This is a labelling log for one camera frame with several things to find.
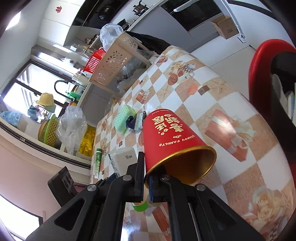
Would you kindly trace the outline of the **checkered tablecloth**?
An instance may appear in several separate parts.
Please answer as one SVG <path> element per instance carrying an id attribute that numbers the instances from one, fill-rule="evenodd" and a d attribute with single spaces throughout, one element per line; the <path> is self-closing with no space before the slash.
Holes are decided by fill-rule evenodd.
<path id="1" fill-rule="evenodd" d="M 266 240 L 279 237 L 295 210 L 292 173 L 267 122 L 228 82 L 195 56 L 168 47 L 97 124 L 94 148 L 103 155 L 99 170 L 91 169 L 92 183 L 113 174 L 111 151 L 144 150 L 141 131 L 115 131 L 126 105 L 136 113 L 166 108 L 179 116 L 217 152 L 201 182 Z"/>

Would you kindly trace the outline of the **red plastic basket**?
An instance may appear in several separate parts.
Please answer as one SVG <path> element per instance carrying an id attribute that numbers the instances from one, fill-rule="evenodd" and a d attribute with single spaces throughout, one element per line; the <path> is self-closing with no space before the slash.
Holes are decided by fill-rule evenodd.
<path id="1" fill-rule="evenodd" d="M 97 66 L 99 65 L 100 61 L 103 59 L 105 54 L 106 54 L 106 52 L 103 48 L 96 50 L 89 58 L 83 71 L 86 71 L 86 72 L 92 74 L 95 71 L 95 69 L 97 68 Z"/>

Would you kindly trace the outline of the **dark blue small wrapper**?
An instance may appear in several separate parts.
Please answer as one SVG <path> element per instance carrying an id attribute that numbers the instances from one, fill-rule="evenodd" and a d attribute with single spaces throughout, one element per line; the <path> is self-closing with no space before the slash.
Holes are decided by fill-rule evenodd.
<path id="1" fill-rule="evenodd" d="M 136 118 L 132 115 L 128 117 L 126 120 L 126 128 L 130 128 L 134 130 Z"/>

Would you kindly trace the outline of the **red paper cup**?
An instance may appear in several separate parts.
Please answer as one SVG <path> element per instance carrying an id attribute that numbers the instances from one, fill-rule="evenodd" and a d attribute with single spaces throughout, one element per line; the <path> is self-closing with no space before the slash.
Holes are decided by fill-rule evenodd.
<path id="1" fill-rule="evenodd" d="M 191 185 L 204 177 L 214 166 L 217 153 L 174 112 L 152 111 L 143 124 L 146 175 L 144 183 L 160 168 L 168 175 Z"/>

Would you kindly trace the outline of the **cardboard box on floor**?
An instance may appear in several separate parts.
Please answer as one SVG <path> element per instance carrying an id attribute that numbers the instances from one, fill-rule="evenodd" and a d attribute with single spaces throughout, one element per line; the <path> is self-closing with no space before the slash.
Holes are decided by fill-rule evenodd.
<path id="1" fill-rule="evenodd" d="M 230 16 L 219 16 L 211 20 L 211 24 L 215 27 L 219 35 L 224 39 L 229 39 L 239 34 L 237 27 Z"/>

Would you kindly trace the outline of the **gold foil bag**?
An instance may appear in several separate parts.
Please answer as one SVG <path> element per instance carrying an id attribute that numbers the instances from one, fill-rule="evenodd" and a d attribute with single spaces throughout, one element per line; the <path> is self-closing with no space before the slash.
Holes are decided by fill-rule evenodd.
<path id="1" fill-rule="evenodd" d="M 96 128 L 90 125 L 87 125 L 87 130 L 85 135 L 80 143 L 78 152 L 88 157 L 93 155 L 93 143 L 95 139 Z"/>

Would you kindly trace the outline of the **yellow bowl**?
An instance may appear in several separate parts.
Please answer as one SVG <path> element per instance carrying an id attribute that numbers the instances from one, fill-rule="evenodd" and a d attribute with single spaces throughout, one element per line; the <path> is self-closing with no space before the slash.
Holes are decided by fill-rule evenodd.
<path id="1" fill-rule="evenodd" d="M 55 104 L 54 97 L 50 93 L 41 94 L 40 99 L 36 103 L 42 106 L 52 106 Z"/>

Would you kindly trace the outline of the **small pot on stove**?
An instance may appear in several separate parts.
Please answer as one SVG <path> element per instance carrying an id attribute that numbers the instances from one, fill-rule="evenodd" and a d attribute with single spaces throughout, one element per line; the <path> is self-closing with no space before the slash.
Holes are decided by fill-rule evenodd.
<path id="1" fill-rule="evenodd" d="M 139 1 L 138 2 L 138 5 L 134 5 L 133 6 L 133 10 L 132 11 L 134 12 L 134 15 L 141 16 L 148 9 L 149 9 L 149 7 L 146 4 L 142 3 L 142 1 Z"/>

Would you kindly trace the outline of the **green sponge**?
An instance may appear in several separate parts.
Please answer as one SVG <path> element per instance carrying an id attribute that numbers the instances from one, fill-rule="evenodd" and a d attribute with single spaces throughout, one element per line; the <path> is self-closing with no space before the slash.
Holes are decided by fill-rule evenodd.
<path id="1" fill-rule="evenodd" d="M 126 121 L 130 116 L 135 117 L 137 114 L 135 110 L 127 105 L 124 104 L 121 111 L 117 114 L 114 119 L 114 127 L 117 133 L 124 133 L 127 129 Z"/>

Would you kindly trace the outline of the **green yellow colander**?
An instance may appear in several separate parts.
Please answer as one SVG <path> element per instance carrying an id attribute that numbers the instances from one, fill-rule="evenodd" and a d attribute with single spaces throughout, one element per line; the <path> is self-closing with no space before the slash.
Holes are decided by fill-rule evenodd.
<path id="1" fill-rule="evenodd" d="M 59 119 L 55 114 L 49 120 L 45 120 L 38 132 L 38 140 L 46 145 L 55 147 L 57 143 L 57 127 Z"/>

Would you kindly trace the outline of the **red trash bin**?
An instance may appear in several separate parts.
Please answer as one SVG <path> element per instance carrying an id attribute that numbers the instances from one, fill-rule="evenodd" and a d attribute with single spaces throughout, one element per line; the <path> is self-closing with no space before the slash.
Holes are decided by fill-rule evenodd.
<path id="1" fill-rule="evenodd" d="M 264 41 L 252 58 L 248 73 L 249 101 L 266 120 L 286 152 L 295 153 L 295 124 L 280 103 L 295 87 L 295 47 L 281 39 Z"/>

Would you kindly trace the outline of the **black plastic bag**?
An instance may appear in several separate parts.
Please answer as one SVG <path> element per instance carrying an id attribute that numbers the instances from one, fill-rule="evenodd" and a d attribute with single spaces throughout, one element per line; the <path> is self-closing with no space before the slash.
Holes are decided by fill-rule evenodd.
<path id="1" fill-rule="evenodd" d="M 170 47 L 169 43 L 154 36 L 139 34 L 130 31 L 126 31 L 126 33 L 132 36 L 133 38 L 138 39 L 150 51 L 154 51 L 159 55 L 162 54 L 163 51 L 165 51 L 168 47 Z"/>

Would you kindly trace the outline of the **crumpled clear plastic bag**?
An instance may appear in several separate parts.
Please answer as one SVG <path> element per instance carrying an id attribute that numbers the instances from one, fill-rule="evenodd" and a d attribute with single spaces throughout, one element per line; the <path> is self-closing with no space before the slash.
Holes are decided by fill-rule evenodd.
<path id="1" fill-rule="evenodd" d="M 59 118 L 57 137 L 65 145 L 68 154 L 73 155 L 79 150 L 86 130 L 87 121 L 82 109 L 77 106 L 67 106 L 65 113 Z"/>

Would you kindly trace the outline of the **built-in black oven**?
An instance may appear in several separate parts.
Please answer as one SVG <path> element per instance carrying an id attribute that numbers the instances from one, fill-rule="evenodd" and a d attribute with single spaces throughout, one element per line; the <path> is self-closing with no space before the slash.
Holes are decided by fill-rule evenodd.
<path id="1" fill-rule="evenodd" d="M 175 20 L 177 20 L 188 32 L 210 18 L 221 14 L 221 9 L 215 1 L 197 1 L 191 6 L 175 12 L 174 9 L 185 4 L 187 1 L 170 0 L 161 5 Z"/>

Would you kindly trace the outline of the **clear plastic bag on rack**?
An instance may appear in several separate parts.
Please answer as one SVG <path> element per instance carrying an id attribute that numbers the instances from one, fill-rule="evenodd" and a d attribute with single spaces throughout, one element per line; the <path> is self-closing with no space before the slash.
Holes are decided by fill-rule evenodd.
<path id="1" fill-rule="evenodd" d="M 116 24 L 106 24 L 100 30 L 100 41 L 102 47 L 107 51 L 113 42 L 123 33 L 123 29 L 120 25 Z"/>

